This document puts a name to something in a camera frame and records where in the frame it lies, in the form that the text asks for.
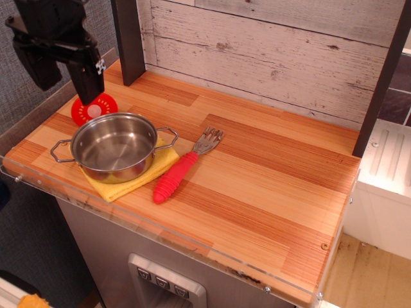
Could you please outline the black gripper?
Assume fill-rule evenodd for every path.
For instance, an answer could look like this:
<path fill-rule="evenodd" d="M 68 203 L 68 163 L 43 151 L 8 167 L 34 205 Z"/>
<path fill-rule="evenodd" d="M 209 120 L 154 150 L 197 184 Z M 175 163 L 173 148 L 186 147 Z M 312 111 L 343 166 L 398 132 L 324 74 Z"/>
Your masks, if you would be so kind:
<path fill-rule="evenodd" d="M 14 33 L 18 59 L 38 88 L 49 90 L 62 80 L 57 62 L 65 63 L 83 105 L 104 92 L 97 42 L 83 27 L 86 1 L 16 1 L 19 16 L 6 25 Z"/>

